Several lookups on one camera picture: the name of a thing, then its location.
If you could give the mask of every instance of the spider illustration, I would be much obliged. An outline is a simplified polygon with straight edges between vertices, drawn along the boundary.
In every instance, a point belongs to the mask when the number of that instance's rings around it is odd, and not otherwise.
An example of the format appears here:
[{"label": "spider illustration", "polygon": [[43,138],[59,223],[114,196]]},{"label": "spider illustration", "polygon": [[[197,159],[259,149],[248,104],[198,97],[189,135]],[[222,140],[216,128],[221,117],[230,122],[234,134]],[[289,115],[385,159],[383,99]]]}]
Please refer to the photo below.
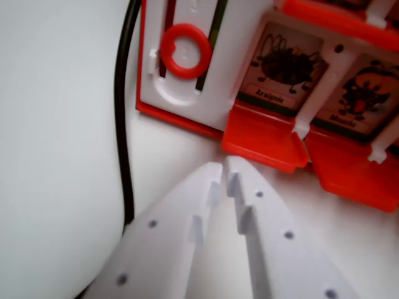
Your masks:
[{"label": "spider illustration", "polygon": [[[266,44],[269,42],[269,50],[264,54]],[[300,48],[287,48],[287,39],[278,34],[276,38],[268,34],[261,47],[257,60],[252,61],[253,67],[261,67],[265,77],[257,80],[264,82],[266,78],[277,81],[281,84],[290,85],[289,92],[297,93],[294,86],[302,83],[303,90],[309,90],[306,84],[313,81],[312,74],[323,62],[318,52],[307,55]]]},{"label": "spider illustration", "polygon": [[386,69],[378,60],[372,60],[370,65],[358,71],[342,87],[346,93],[339,101],[344,106],[339,110],[341,115],[349,113],[355,115],[356,120],[364,120],[363,113],[377,112],[375,105],[385,103],[397,87],[399,77],[392,70],[399,70],[399,67]]}]

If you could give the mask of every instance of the red plastic flap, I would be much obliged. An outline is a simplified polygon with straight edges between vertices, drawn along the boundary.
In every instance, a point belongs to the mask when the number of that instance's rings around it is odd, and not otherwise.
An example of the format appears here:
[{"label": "red plastic flap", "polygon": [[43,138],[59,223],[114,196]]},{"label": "red plastic flap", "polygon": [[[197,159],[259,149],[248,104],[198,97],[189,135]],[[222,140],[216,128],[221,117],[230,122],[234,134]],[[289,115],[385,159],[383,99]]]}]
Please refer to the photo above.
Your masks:
[{"label": "red plastic flap", "polygon": [[393,212],[398,195],[387,181],[383,164],[370,162],[371,147],[312,128],[305,139],[316,175],[322,187],[377,209]]},{"label": "red plastic flap", "polygon": [[388,50],[399,51],[398,32],[392,28],[380,29],[372,26],[364,22],[362,14],[311,0],[286,0],[282,11],[292,17],[346,36],[363,39]]},{"label": "red plastic flap", "polygon": [[222,148],[228,153],[287,173],[304,167],[309,158],[294,124],[235,105],[230,111]]}]

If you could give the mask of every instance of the plastic toy game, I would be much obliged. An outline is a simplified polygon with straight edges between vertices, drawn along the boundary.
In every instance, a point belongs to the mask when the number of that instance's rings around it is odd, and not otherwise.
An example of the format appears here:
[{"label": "plastic toy game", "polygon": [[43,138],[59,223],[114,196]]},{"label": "plastic toy game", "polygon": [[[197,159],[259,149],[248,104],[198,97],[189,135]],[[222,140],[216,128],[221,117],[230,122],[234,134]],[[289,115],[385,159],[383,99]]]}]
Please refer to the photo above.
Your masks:
[{"label": "plastic toy game", "polygon": [[398,5],[143,1],[137,109],[281,171],[311,162],[325,190],[392,212]]}]

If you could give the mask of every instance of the red plastic frame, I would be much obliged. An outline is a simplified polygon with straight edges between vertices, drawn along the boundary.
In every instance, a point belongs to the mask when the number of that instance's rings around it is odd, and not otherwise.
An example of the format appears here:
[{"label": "red plastic frame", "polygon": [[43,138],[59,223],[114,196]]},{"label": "red plastic frame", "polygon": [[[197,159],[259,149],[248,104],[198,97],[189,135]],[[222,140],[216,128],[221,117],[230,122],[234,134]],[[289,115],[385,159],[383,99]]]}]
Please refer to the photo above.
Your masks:
[{"label": "red plastic frame", "polygon": [[388,50],[399,51],[399,34],[395,29],[380,29],[367,24],[360,14],[349,13],[344,8],[332,9],[331,4],[321,4],[313,0],[286,0],[282,11],[289,16],[346,36],[363,39]]},{"label": "red plastic frame", "polygon": [[[199,48],[201,58],[195,67],[186,69],[178,65],[172,57],[176,46],[175,40],[179,37],[193,39]],[[209,66],[212,57],[212,47],[207,36],[191,24],[177,24],[164,33],[160,47],[161,58],[167,69],[175,76],[182,79],[195,79],[202,75]]]}]

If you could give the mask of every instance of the spider picture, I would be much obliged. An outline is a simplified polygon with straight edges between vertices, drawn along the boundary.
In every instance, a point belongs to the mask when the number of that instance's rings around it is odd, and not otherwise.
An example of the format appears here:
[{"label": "spider picture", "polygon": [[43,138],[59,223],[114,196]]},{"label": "spider picture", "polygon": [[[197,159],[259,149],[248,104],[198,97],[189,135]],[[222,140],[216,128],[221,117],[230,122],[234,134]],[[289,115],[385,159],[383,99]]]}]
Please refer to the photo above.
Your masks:
[{"label": "spider picture", "polygon": [[259,82],[269,78],[290,85],[289,92],[295,94],[297,90],[294,87],[298,84],[302,84],[303,90],[309,90],[307,84],[313,81],[312,76],[322,62],[319,52],[307,55],[298,47],[287,47],[287,39],[281,34],[276,37],[268,34],[259,55],[251,65],[262,69],[264,76],[257,79]]}]

